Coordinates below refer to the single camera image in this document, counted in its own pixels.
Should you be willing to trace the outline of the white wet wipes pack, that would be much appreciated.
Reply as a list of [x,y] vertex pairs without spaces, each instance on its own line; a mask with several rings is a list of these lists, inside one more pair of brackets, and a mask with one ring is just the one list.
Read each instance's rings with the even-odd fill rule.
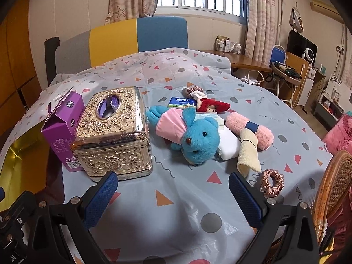
[[235,134],[225,125],[225,120],[215,113],[206,113],[205,117],[211,117],[218,123],[220,144],[217,154],[222,160],[230,160],[239,156],[240,141]]

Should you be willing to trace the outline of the pink towel blue band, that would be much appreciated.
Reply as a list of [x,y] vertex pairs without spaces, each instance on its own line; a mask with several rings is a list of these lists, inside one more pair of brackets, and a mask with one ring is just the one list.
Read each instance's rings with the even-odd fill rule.
[[230,113],[225,120],[225,125],[237,136],[243,129],[251,130],[257,136],[258,148],[261,151],[267,150],[274,142],[274,135],[269,128],[252,122],[238,112]]

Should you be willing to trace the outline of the blue Tempo tissue pack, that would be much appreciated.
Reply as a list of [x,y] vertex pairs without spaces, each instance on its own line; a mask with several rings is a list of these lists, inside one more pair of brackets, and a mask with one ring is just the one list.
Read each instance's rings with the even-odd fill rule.
[[168,103],[168,108],[196,108],[196,101],[192,98],[172,97]]

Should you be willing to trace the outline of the pink satin scrunchie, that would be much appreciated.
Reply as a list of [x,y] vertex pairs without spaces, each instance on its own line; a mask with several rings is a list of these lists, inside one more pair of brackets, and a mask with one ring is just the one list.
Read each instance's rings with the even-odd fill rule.
[[284,185],[284,176],[278,170],[266,169],[262,172],[260,190],[265,198],[277,197]]

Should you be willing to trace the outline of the cream rolled cloth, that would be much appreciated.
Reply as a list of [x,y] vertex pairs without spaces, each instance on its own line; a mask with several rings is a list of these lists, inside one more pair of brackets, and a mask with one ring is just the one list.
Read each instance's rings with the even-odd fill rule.
[[261,163],[258,158],[258,138],[250,129],[240,132],[240,149],[237,160],[237,170],[246,178],[249,171],[261,173]]

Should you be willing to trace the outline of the ornate gold tissue box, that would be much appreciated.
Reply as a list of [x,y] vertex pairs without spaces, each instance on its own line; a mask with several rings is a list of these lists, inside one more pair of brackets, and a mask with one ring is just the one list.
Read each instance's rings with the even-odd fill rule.
[[120,181],[150,175],[152,153],[140,90],[123,87],[92,96],[70,149],[94,182],[108,171]]

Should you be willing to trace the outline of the purple cardboard box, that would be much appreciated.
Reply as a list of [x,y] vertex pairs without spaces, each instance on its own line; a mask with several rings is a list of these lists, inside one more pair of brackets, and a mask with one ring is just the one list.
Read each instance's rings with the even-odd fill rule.
[[70,172],[83,169],[70,146],[76,138],[76,129],[84,108],[82,96],[75,91],[70,91],[49,112],[41,128],[51,149]]

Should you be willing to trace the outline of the gold metal tin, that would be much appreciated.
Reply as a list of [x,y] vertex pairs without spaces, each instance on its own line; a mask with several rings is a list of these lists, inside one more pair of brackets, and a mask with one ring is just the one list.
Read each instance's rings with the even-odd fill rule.
[[43,136],[40,122],[9,147],[1,167],[1,187],[5,197],[1,211],[7,210],[24,191],[38,193],[47,183],[50,145]]

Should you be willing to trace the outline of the wicker rattan chair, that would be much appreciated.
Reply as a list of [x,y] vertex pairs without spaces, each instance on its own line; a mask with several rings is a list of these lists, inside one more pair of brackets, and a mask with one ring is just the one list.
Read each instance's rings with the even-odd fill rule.
[[351,263],[351,154],[330,160],[312,210],[320,263]]

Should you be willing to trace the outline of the blue plush elephant toy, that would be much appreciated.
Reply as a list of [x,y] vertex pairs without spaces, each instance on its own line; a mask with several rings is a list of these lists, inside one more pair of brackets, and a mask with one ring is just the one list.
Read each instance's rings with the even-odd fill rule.
[[183,153],[191,165],[211,159],[219,147],[217,120],[199,115],[194,107],[152,106],[146,116],[156,135],[170,141],[171,149]]

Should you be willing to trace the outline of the patterned plastic tablecloth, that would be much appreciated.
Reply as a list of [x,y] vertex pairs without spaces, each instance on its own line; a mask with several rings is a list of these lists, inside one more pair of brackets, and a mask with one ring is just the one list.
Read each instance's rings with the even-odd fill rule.
[[[229,103],[252,122],[269,128],[272,146],[259,153],[263,169],[283,174],[285,203],[308,204],[331,159],[321,139],[273,93],[230,74],[228,60],[190,49],[137,53],[75,75],[59,74],[16,124],[1,156],[31,127],[47,117],[72,90],[88,102],[106,89],[136,86],[146,107],[166,106],[184,87],[200,86],[208,97]],[[155,134],[150,135],[153,170],[120,181],[91,234],[113,263],[235,263],[254,237],[229,190],[236,159],[214,157],[200,166]]]

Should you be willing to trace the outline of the red hooded plush doll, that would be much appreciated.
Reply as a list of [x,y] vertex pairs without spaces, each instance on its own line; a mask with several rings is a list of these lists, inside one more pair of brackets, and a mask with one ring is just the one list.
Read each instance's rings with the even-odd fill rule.
[[230,104],[215,99],[201,98],[197,100],[196,111],[201,113],[223,113],[229,110]]

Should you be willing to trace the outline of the white folded sock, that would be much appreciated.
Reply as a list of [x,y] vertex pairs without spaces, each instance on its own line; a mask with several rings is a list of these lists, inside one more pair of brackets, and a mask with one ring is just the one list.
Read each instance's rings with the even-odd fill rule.
[[189,97],[194,100],[198,100],[198,99],[207,98],[208,96],[202,91],[192,91],[189,93]]

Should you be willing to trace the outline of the brown scrunchie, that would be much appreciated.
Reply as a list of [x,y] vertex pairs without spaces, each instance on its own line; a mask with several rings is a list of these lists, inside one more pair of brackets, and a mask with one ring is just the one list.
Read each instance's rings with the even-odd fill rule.
[[203,89],[197,85],[193,85],[191,87],[185,87],[182,89],[181,93],[183,94],[184,97],[186,98],[190,98],[189,97],[189,93],[192,92],[192,91],[203,91]]

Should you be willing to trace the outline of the small round side table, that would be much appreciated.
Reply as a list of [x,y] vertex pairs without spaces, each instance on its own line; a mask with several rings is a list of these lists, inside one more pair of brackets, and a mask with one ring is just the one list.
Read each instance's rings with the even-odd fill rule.
[[[276,96],[282,102],[289,104],[290,108],[293,109],[293,105],[294,105],[293,97],[298,86],[301,84],[301,80],[288,76],[284,71],[281,71],[279,67],[276,67],[275,63],[271,64],[271,69],[273,71],[273,81],[276,84]],[[281,97],[279,97],[280,89],[283,84],[286,84],[291,89],[291,96],[289,99],[282,99]]]

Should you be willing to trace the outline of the grey yellow blue sofa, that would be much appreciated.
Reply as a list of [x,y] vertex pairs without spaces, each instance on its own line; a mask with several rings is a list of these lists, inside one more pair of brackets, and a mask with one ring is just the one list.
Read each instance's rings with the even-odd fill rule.
[[59,74],[77,74],[110,60],[145,51],[188,49],[187,21],[182,17],[143,17],[99,26],[66,41],[44,42],[47,81]]

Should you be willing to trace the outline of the blue folding chair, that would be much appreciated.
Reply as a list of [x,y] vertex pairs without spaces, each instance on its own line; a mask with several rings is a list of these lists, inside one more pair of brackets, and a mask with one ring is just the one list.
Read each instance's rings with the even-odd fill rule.
[[272,52],[271,52],[271,58],[270,58],[270,65],[273,63],[278,62],[285,64],[286,63],[286,51],[281,45],[274,45]]

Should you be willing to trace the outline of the black television screen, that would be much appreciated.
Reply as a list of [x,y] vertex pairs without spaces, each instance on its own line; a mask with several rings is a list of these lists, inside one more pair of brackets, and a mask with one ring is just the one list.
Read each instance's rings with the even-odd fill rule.
[[294,30],[289,32],[286,51],[305,59],[312,65],[316,61],[317,45]]

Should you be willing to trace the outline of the right patterned curtain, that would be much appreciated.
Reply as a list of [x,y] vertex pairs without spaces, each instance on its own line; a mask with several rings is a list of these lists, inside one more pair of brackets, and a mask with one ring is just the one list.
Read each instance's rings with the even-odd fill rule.
[[269,65],[276,38],[276,0],[247,0],[245,56]]

